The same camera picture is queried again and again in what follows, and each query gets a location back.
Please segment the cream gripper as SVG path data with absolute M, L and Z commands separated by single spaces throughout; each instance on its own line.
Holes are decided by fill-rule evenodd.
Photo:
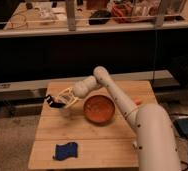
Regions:
M 55 102 L 60 108 L 68 108 L 79 100 L 73 93 L 73 88 L 69 87 L 55 96 Z

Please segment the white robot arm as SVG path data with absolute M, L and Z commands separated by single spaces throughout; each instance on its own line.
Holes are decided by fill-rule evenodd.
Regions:
M 167 111 L 157 103 L 138 107 L 104 67 L 97 66 L 92 76 L 62 90 L 55 99 L 68 108 L 101 87 L 107 90 L 136 133 L 139 171 L 181 171 L 174 126 Z

